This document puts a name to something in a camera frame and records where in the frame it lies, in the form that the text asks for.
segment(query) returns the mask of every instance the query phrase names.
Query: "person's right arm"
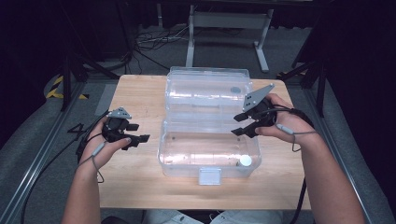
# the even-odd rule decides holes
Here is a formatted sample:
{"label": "person's right arm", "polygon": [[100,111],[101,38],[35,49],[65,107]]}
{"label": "person's right arm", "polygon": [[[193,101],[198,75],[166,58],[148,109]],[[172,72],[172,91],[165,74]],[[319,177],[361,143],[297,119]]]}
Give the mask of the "person's right arm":
{"label": "person's right arm", "polygon": [[[292,108],[292,105],[276,94],[268,94],[267,99],[274,105]],[[295,133],[314,131],[309,124],[289,112],[277,112],[276,123],[292,129]],[[256,133],[293,142],[292,135],[284,133],[276,126],[257,128]],[[295,143],[301,146],[306,186],[315,221],[364,223],[358,197],[320,135],[296,134]]]}

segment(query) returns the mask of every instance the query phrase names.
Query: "yellow and black hazard tape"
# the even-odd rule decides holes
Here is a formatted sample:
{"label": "yellow and black hazard tape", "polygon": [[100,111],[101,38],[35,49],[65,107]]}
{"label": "yellow and black hazard tape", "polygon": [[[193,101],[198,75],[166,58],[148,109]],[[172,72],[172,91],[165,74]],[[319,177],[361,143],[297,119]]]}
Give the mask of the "yellow and black hazard tape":
{"label": "yellow and black hazard tape", "polygon": [[[63,99],[64,95],[62,93],[57,93],[56,90],[58,89],[61,82],[64,80],[64,76],[59,75],[52,84],[52,87],[47,93],[47,98],[60,98]],[[80,100],[88,100],[90,98],[89,94],[81,94],[78,99]]]}

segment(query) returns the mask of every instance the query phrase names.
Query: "desk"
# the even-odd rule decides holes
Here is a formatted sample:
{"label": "desk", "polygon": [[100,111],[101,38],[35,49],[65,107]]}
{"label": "desk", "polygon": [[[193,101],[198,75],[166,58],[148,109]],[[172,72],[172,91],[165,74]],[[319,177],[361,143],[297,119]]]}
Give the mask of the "desk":
{"label": "desk", "polygon": [[[254,79],[257,90],[275,83],[273,92],[290,97],[280,80]],[[110,110],[119,106],[140,125],[133,134],[150,134],[147,143],[118,151],[101,169],[101,207],[140,209],[295,209],[304,179],[300,152],[273,137],[259,137],[262,165],[249,178],[223,178],[220,186],[200,186],[197,178],[169,177],[157,160],[165,116],[166,76],[122,76]],[[303,209],[310,209],[305,194]]]}

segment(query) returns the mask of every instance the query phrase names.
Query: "human hand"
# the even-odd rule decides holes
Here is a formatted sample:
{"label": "human hand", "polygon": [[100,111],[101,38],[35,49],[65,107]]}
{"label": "human hand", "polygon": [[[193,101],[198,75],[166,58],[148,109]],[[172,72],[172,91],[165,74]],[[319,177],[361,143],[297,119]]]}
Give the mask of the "human hand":
{"label": "human hand", "polygon": [[[282,108],[285,106],[287,108],[292,109],[293,106],[287,102],[285,102],[282,98],[280,98],[275,93],[269,93],[266,98],[271,101],[275,108]],[[293,115],[287,111],[278,111],[276,117],[276,124],[281,124],[291,130],[294,133],[312,133],[315,131],[313,127],[311,127],[308,123],[306,123],[300,117]],[[291,135],[279,130],[275,125],[271,127],[259,127],[255,130],[257,134],[264,136],[273,136],[277,137],[283,141],[301,144],[304,139],[310,134],[297,134]]]}
{"label": "human hand", "polygon": [[[81,156],[81,159],[79,161],[79,165],[78,167],[82,166],[83,163],[88,163],[89,166],[86,167],[91,167],[90,170],[92,170],[93,172],[97,172],[96,169],[100,169],[102,166],[104,166],[108,161],[110,161],[111,157],[113,156],[113,154],[118,151],[119,149],[121,149],[122,147],[126,147],[128,146],[128,144],[131,143],[131,138],[123,138],[119,141],[116,142],[106,142],[106,139],[102,136],[102,129],[103,126],[105,125],[107,120],[107,117],[104,117],[102,119],[100,119],[98,121],[98,123],[96,124],[96,126],[92,129],[90,136],[88,137],[88,144],[87,146],[85,146],[84,152]],[[99,151],[98,154],[96,154],[92,159],[95,162],[95,166],[94,167],[92,164],[92,162],[87,162],[91,157],[92,157],[92,153],[103,143],[105,143],[104,147]]]}

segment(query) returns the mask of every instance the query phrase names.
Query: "wearable gripper device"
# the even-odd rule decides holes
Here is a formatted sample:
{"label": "wearable gripper device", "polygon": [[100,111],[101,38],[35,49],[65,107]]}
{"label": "wearable gripper device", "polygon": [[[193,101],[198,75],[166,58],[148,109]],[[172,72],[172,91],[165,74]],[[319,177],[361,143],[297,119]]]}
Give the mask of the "wearable gripper device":
{"label": "wearable gripper device", "polygon": [[248,93],[245,96],[244,106],[241,114],[233,117],[236,121],[240,122],[245,119],[252,118],[255,121],[249,124],[245,128],[238,128],[231,132],[239,136],[242,134],[247,135],[250,138],[257,136],[255,129],[258,127],[270,127],[276,123],[276,111],[272,111],[274,108],[272,103],[265,99],[265,96],[274,88],[274,84],[263,87],[259,90]]}
{"label": "wearable gripper device", "polygon": [[[123,107],[119,107],[107,114],[107,120],[102,129],[102,136],[107,142],[116,142],[123,138],[130,137],[131,143],[128,146],[123,147],[122,150],[128,150],[129,147],[137,147],[139,143],[146,143],[149,140],[149,134],[143,135],[131,135],[126,134],[124,131],[137,131],[139,128],[138,124],[130,124],[127,119],[131,119],[132,116],[126,112]],[[76,154],[78,155],[78,162],[84,152],[85,146],[87,146],[87,138],[90,133],[87,133],[86,137],[83,138],[78,146]]]}

